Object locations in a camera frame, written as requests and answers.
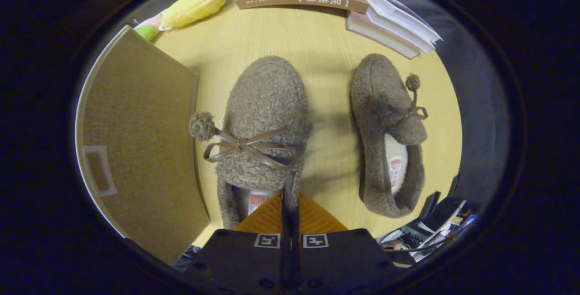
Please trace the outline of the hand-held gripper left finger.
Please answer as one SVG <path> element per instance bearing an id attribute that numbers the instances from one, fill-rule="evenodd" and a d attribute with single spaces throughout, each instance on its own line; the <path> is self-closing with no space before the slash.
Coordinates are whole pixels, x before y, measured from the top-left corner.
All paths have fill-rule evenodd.
<path id="1" fill-rule="evenodd" d="M 218 229 L 183 274 L 207 295 L 281 295 L 290 280 L 290 231 L 282 194 L 242 221 L 245 232 Z"/>

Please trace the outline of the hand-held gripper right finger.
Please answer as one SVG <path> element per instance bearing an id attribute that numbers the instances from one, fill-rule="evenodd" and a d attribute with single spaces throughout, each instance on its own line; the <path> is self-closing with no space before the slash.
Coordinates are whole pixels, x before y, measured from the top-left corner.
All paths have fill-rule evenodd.
<path id="1" fill-rule="evenodd" d="M 370 295 L 401 279 L 404 269 L 366 229 L 346 228 L 304 194 L 298 213 L 300 295 Z"/>

